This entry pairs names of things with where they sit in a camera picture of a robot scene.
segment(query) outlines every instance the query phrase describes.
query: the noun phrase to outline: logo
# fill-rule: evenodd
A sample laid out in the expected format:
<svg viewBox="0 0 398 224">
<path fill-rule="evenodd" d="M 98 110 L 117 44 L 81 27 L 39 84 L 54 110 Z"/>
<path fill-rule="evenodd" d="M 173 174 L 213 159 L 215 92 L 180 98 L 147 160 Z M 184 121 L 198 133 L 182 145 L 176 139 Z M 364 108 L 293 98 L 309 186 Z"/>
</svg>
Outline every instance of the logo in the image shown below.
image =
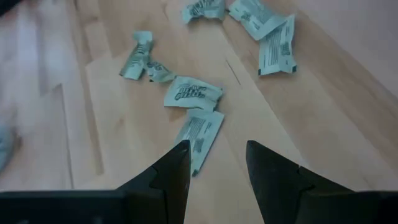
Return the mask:
<svg viewBox="0 0 398 224">
<path fill-rule="evenodd" d="M 175 95 L 174 99 L 179 100 L 183 98 L 204 98 L 206 95 L 202 93 L 202 91 L 205 91 L 207 88 L 202 87 L 202 86 L 197 86 L 197 85 L 181 85 L 179 87 L 178 93 Z"/>
</svg>

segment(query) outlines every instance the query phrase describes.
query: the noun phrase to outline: wooden floor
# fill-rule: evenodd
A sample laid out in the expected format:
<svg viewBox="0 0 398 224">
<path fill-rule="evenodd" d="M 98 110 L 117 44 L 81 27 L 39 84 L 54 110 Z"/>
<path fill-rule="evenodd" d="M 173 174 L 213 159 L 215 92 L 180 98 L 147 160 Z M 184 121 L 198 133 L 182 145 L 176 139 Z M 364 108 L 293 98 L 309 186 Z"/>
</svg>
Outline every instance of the wooden floor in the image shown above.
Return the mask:
<svg viewBox="0 0 398 224">
<path fill-rule="evenodd" d="M 115 188 L 170 149 L 185 110 L 164 108 L 168 84 L 118 75 L 131 34 L 151 30 L 156 60 L 225 89 L 187 223 L 262 223 L 249 139 L 353 190 L 397 190 L 397 99 L 294 0 L 267 2 L 297 15 L 294 75 L 259 78 L 259 44 L 244 28 L 229 16 L 185 26 L 183 0 L 19 4 L 0 18 L 0 121 L 22 137 L 0 189 Z"/>
</svg>

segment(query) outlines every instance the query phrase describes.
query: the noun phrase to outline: wood grain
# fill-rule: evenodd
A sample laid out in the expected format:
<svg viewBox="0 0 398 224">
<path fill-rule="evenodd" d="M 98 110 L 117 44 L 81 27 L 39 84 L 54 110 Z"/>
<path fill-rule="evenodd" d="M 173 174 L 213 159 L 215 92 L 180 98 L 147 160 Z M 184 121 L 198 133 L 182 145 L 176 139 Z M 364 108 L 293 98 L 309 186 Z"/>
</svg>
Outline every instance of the wood grain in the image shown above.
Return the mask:
<svg viewBox="0 0 398 224">
<path fill-rule="evenodd" d="M 397 99 L 293 0 L 266 2 L 297 15 L 298 71 L 266 77 L 238 22 L 183 25 L 187 2 L 32 0 L 0 18 L 0 121 L 23 142 L 0 189 L 112 189 L 172 147 L 185 110 L 164 108 L 168 84 L 118 75 L 135 30 L 153 32 L 154 59 L 225 90 L 187 223 L 262 223 L 250 139 L 353 190 L 398 189 Z"/>
</svg>

